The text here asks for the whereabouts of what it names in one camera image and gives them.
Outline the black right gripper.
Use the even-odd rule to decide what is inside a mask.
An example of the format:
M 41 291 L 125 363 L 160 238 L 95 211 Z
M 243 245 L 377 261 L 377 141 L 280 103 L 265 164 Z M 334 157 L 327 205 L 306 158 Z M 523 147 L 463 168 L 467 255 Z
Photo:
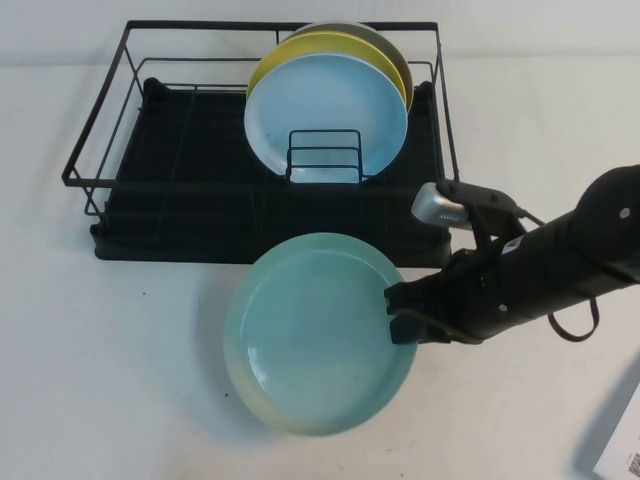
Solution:
M 384 290 L 396 345 L 420 343 L 480 344 L 506 331 L 496 277 L 502 246 L 461 250 L 438 273 Z

